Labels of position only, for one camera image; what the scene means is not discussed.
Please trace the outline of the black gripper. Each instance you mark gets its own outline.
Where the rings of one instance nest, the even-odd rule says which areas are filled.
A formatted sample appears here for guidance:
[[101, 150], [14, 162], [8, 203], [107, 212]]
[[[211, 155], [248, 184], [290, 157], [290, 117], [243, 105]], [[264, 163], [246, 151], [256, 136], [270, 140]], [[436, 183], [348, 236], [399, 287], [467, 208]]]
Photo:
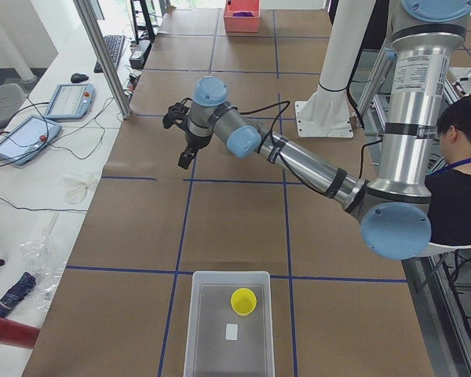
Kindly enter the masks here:
[[177, 165], [184, 170], [188, 170], [192, 161], [196, 158], [200, 149], [205, 148], [210, 142], [212, 135], [199, 136], [190, 131], [188, 127], [188, 113], [190, 108], [186, 105], [190, 97], [182, 99], [180, 102], [168, 107], [167, 113], [162, 118], [162, 126], [168, 130], [173, 125], [184, 132], [187, 147], [180, 154]]

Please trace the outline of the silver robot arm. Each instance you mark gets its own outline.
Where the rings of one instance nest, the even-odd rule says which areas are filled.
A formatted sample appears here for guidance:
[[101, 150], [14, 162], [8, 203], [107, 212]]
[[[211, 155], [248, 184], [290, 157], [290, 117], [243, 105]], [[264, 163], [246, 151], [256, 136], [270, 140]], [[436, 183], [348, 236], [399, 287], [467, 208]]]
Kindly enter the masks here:
[[201, 78], [190, 98], [173, 104], [165, 128], [178, 126], [187, 142], [179, 165], [188, 168], [212, 136], [243, 159], [257, 153], [290, 171], [314, 192], [339, 202], [360, 224], [365, 244], [385, 258], [442, 255], [432, 243], [425, 186], [430, 148], [451, 54], [465, 41], [471, 1], [393, 1], [387, 39], [396, 54], [382, 156], [373, 181], [353, 178], [262, 123], [247, 119], [228, 101], [228, 88]]

